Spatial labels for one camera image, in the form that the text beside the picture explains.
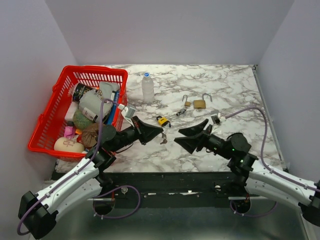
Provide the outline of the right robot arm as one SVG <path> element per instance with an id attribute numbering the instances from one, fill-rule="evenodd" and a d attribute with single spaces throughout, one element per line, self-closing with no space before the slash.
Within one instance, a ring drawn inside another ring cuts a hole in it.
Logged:
<path id="1" fill-rule="evenodd" d="M 206 149 L 228 160 L 227 166 L 239 178 L 230 183 L 230 191 L 241 196 L 245 192 L 259 195 L 294 209 L 300 209 L 309 223 L 320 225 L 320 184 L 274 168 L 250 153 L 251 145 L 240 132 L 222 139 L 211 133 L 207 120 L 180 129 L 182 137 L 174 141 L 188 153 Z"/>

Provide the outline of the large brass padlock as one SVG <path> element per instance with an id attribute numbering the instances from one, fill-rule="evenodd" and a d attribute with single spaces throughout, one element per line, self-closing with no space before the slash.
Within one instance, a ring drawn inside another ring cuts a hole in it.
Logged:
<path id="1" fill-rule="evenodd" d="M 205 96 L 209 96 L 209 100 L 212 102 L 212 96 L 209 93 L 203 93 L 201 95 L 201 99 L 194 100 L 193 101 L 193 108 L 196 110 L 203 110 L 206 109 L 206 101 L 205 101 Z"/>

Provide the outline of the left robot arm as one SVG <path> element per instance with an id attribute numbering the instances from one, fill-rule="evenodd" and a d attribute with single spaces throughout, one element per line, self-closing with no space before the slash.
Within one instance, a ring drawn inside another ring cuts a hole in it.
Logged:
<path id="1" fill-rule="evenodd" d="M 27 191 L 21 197 L 17 234 L 31 234 L 39 240 L 55 227 L 63 212 L 77 201 L 95 195 L 107 197 L 111 185 L 103 179 L 103 172 L 116 160 L 114 153 L 135 141 L 146 145 L 162 132 L 161 127 L 145 123 L 137 116 L 132 117 L 130 127 L 121 131 L 112 125 L 100 124 L 97 144 L 72 170 L 37 193 Z M 27 229 L 25 233 L 21 231 L 22 226 Z"/>

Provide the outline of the small brass padlock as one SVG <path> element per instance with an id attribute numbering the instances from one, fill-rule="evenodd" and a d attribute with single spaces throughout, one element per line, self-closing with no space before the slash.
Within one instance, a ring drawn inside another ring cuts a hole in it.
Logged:
<path id="1" fill-rule="evenodd" d="M 191 106 L 191 102 L 188 101 L 188 96 L 187 95 L 183 95 L 182 102 L 184 103 L 184 107 L 185 108 L 189 108 Z"/>

